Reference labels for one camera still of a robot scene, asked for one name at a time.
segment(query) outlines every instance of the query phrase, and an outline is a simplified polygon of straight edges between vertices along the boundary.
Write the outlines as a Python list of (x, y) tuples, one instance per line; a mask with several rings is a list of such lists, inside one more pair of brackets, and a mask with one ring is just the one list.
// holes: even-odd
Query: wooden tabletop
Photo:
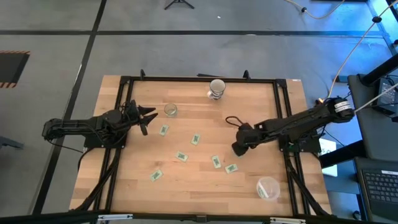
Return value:
[[(104, 76), (95, 116), (113, 109), (119, 80), (120, 76)], [(293, 114), (307, 109), (301, 81), (287, 80), (287, 84)], [(276, 118), (272, 85), (227, 83), (220, 100), (209, 99), (208, 89), (208, 82), (134, 82), (132, 98), (138, 105), (156, 107), (159, 115), (147, 128), (147, 136), (142, 135), (138, 126), (128, 134), (121, 153), (112, 212), (292, 215), (285, 164), (277, 141), (261, 144), (237, 157), (231, 148), (237, 127), (224, 120), (237, 116), (253, 125)], [(282, 90), (280, 96), (283, 106)], [(176, 117), (168, 118), (163, 112), (167, 103), (177, 105)], [(164, 137), (159, 134), (163, 124), (170, 126)], [(190, 143), (195, 133), (201, 135), (197, 146)], [(177, 151), (188, 155), (188, 161), (178, 160)], [(98, 182), (103, 155), (104, 149), (94, 149), (82, 160), (70, 208), (79, 206)], [(220, 169), (215, 169), (211, 161), (215, 155), (220, 157)], [(311, 154), (300, 155), (306, 186), (323, 209), (330, 212), (319, 161)], [(230, 164), (237, 164), (239, 170), (227, 174), (224, 168)], [(157, 169), (164, 175), (152, 182), (150, 175)], [(280, 197), (276, 201), (260, 199), (256, 192), (257, 181), (264, 176), (280, 183)], [(297, 186), (296, 194), (302, 212)]]

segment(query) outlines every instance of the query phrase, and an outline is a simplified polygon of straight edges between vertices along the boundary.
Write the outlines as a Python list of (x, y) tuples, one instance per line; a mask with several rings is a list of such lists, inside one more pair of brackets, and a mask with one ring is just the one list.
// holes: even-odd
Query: white mug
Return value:
[(223, 96), (225, 88), (226, 85), (223, 80), (213, 80), (210, 83), (210, 91), (207, 93), (207, 97), (218, 100)]

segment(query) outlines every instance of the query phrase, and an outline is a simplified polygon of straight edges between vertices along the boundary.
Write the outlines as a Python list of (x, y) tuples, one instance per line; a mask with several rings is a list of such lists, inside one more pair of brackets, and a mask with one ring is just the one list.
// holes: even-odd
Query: small card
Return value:
[(231, 165), (225, 167), (225, 171), (226, 171), (227, 174), (230, 174), (230, 173), (235, 172), (237, 170), (238, 170), (238, 166), (236, 164), (231, 164)]
[(155, 181), (155, 180), (161, 178), (162, 176), (163, 176), (162, 171), (157, 170), (157, 171), (155, 171), (153, 174), (150, 175), (150, 180), (153, 182), (153, 181)]
[(211, 160), (213, 161), (213, 165), (215, 169), (221, 168), (221, 162), (220, 159), (218, 158), (218, 156), (213, 156), (211, 158)]
[(162, 126), (162, 128), (160, 129), (159, 134), (160, 134), (161, 136), (165, 136), (167, 130), (169, 130), (169, 126), (168, 126), (167, 124), (164, 124), (164, 125)]
[(186, 162), (187, 159), (188, 159), (188, 156), (185, 155), (184, 153), (180, 152), (180, 151), (178, 151), (178, 152), (176, 153), (175, 157), (176, 157), (177, 159), (181, 160), (182, 162)]
[(200, 134), (195, 134), (191, 140), (191, 143), (197, 146), (199, 143), (199, 139), (200, 139)]

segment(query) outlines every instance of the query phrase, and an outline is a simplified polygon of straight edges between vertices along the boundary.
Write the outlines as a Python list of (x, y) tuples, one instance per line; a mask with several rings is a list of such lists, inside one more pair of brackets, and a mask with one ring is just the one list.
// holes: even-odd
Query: concrete floor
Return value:
[[(282, 0), (190, 0), (195, 10), (183, 4), (163, 10), (169, 2), (108, 1), (99, 29), (365, 31), (372, 18), (364, 3), (346, 3), (332, 16), (316, 21), (300, 15), (297, 8)], [(337, 4), (297, 2), (316, 15), (324, 14)], [(374, 4), (381, 6), (383, 0), (374, 0)], [(100, 1), (94, 0), (37, 0), (35, 3), (3, 0), (0, 30), (91, 30), (99, 5)], [(386, 27), (394, 25), (396, 23), (386, 24)], [(140, 69), (147, 75), (191, 77), (197, 73), (241, 77), (247, 69), (256, 78), (299, 78), (303, 81), (307, 105), (312, 106), (315, 99), (327, 95), (332, 77), (358, 40), (357, 37), (309, 36), (97, 36), (72, 118), (93, 114), (103, 75), (138, 75)], [(62, 116), (87, 41), (86, 35), (0, 35), (1, 50), (31, 51), (18, 86), (0, 89), (0, 135), (25, 144), (21, 151), (8, 147), (0, 151), (0, 217), (30, 212), (51, 148), (41, 138), (42, 125), (50, 118)], [(341, 74), (367, 73), (390, 56), (382, 38), (367, 37)], [(339, 83), (333, 96), (345, 96), (347, 92), (346, 84)], [(331, 124), (327, 130), (343, 144), (361, 139), (355, 119), (346, 124)], [(64, 145), (81, 149), (82, 143), (82, 138), (73, 137), (66, 138)], [(79, 156), (62, 151), (45, 213), (68, 210)], [(331, 206), (335, 215), (345, 218), (350, 217), (351, 210), (358, 209), (355, 196), (333, 197)]]

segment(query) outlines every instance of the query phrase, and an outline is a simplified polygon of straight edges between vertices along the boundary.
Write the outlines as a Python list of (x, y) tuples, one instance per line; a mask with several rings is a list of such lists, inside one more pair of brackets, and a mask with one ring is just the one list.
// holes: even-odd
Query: glass cup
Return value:
[(174, 117), (177, 115), (177, 106), (173, 103), (168, 103), (164, 106), (164, 113), (169, 117)]

